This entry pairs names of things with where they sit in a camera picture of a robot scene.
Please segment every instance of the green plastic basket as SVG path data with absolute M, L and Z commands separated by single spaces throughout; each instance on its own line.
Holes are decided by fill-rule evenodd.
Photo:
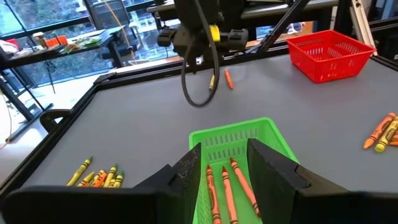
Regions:
M 269 118 L 258 118 L 251 121 L 243 121 L 236 124 L 191 133 L 189 136 L 190 149 L 199 142 L 201 143 L 201 177 L 195 215 L 193 218 L 194 224 L 213 223 L 213 220 L 211 219 L 211 205 L 206 183 L 207 164 L 209 164 L 213 169 L 222 223 L 229 223 L 223 181 L 221 179 L 221 170 L 222 167 L 225 166 L 232 185 L 236 212 L 238 214 L 238 222 L 261 224 L 261 219 L 254 213 L 254 210 L 229 163 L 230 157 L 235 159 L 246 179 L 250 182 L 248 163 L 246 159 L 248 138 L 256 138 L 291 160 L 298 162 L 276 125 Z

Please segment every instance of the table surface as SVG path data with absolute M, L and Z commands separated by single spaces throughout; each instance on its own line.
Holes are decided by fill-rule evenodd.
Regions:
M 338 0 L 311 0 L 307 6 L 305 6 L 305 10 L 313 10 L 324 7 L 333 7 L 337 6 Z M 168 0 L 164 4 L 159 6 L 152 5 L 147 9 L 149 13 L 162 12 L 168 10 L 174 10 L 175 4 L 173 0 Z M 253 17 L 261 17 L 261 16 L 271 16 L 274 14 L 283 14 L 288 11 L 288 7 L 286 4 L 276 4 L 276 5 L 263 5 L 263 6 L 252 6 L 246 8 L 242 12 L 241 19 L 250 19 Z
M 113 38 L 112 34 L 115 32 L 119 32 L 120 30 L 121 30 L 120 27 L 115 27 L 115 28 L 111 28 L 111 29 L 106 29 L 104 32 L 100 33 L 99 35 L 92 36 L 92 37 L 101 38 L 101 42 L 99 42 L 96 46 L 82 47 L 78 50 L 72 50 L 70 53 L 67 53 L 67 54 L 54 53 L 51 55 L 47 55 L 47 54 L 44 54 L 45 53 L 44 52 L 42 54 L 18 57 L 18 58 L 14 58 L 14 59 L 7 61 L 7 64 L 2 66 L 2 68 L 4 67 L 3 69 L 6 69 L 6 68 L 23 66 L 23 65 L 29 65 L 32 63 L 43 62 L 45 60 L 51 60 L 51 59 L 55 59 L 55 58 L 59 58 L 59 57 L 64 57 L 64 56 L 68 56 L 68 55 L 86 52 L 89 50 L 99 49 L 99 48 L 105 47 L 112 40 L 112 38 Z
M 188 151 L 188 135 L 238 121 L 270 117 L 301 165 L 349 190 L 398 192 L 398 150 L 362 146 L 388 112 L 398 112 L 398 73 L 369 60 L 358 77 L 314 84 L 288 55 L 229 66 L 214 100 L 191 107 L 180 77 L 103 90 L 25 182 L 65 185 L 94 156 L 85 174 L 118 163 L 132 187 Z M 187 77 L 194 100 L 208 94 L 211 70 Z

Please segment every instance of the red plastic basket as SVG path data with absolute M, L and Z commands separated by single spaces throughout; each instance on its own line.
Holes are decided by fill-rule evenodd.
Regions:
M 292 63 L 315 83 L 358 75 L 375 51 L 333 30 L 290 38 L 287 43 Z

